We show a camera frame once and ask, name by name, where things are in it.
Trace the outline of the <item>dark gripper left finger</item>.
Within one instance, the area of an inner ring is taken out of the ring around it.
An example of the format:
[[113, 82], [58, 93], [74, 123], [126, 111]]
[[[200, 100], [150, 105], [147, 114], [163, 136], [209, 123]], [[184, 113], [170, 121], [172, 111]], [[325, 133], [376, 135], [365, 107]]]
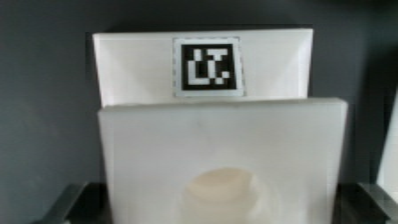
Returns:
[[70, 184], [42, 218], [31, 224], [106, 224], [104, 184]]

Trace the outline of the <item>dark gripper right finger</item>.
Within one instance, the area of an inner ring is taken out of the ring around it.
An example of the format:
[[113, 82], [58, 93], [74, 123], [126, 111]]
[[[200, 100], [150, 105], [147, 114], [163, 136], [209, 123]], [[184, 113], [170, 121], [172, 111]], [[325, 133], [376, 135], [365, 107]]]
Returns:
[[376, 184], [339, 187], [339, 224], [398, 224], [398, 202]]

